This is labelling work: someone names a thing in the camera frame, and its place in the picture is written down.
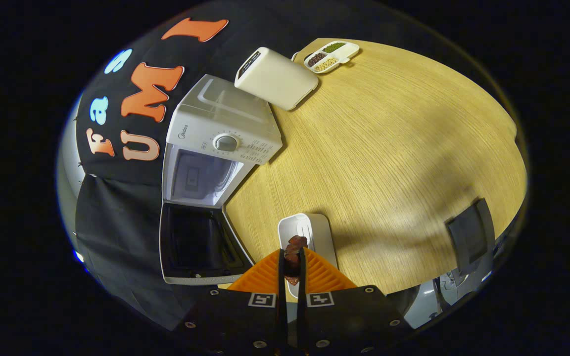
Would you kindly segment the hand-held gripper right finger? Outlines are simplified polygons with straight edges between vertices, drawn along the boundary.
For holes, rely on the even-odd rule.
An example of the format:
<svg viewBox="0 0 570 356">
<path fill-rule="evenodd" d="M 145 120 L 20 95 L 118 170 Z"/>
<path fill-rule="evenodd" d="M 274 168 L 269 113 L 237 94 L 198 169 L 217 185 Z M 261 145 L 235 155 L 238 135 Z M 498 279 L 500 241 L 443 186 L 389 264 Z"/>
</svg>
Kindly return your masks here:
<svg viewBox="0 0 570 356">
<path fill-rule="evenodd" d="M 308 248 L 299 251 L 298 347 L 307 355 L 383 355 L 414 333 L 374 285 L 357 286 Z"/>
</svg>

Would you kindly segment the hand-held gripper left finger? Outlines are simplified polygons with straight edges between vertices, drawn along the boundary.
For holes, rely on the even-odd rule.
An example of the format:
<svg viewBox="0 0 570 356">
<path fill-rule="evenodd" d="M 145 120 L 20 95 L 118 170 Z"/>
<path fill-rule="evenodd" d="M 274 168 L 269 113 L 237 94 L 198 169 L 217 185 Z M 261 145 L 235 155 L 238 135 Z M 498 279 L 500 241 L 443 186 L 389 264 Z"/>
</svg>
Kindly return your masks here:
<svg viewBox="0 0 570 356">
<path fill-rule="evenodd" d="M 201 294 L 176 329 L 206 355 L 280 355 L 287 345 L 284 251 L 277 249 L 225 289 Z"/>
</svg>

